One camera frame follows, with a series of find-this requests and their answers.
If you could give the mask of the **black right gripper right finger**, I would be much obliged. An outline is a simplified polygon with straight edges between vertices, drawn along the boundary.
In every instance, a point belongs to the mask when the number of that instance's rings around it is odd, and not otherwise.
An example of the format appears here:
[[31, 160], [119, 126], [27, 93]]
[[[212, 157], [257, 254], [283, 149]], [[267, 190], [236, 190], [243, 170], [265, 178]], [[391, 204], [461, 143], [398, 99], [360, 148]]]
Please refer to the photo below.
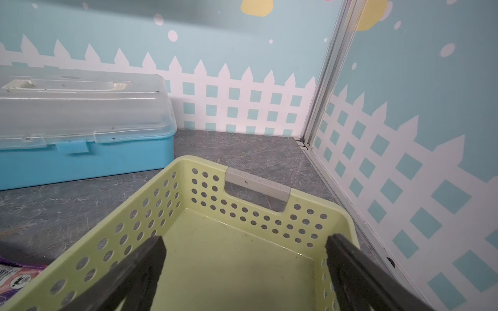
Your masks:
[[343, 235], [329, 236], [327, 265], [341, 310], [431, 310]]

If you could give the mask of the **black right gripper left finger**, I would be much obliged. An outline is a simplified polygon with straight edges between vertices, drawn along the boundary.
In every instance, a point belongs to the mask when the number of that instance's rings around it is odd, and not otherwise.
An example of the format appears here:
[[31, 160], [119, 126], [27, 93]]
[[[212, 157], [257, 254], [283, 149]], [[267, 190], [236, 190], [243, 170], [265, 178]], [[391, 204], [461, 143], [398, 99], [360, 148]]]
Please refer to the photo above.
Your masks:
[[167, 249], [150, 237], [63, 310], [150, 310]]

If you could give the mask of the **purple candy bag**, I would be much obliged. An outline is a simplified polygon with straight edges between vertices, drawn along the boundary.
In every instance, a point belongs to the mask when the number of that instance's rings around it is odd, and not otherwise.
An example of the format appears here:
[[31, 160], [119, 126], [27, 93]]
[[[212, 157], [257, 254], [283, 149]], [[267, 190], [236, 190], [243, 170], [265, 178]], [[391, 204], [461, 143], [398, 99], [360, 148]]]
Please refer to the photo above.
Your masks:
[[17, 263], [1, 257], [1, 306], [45, 268], [46, 266]]

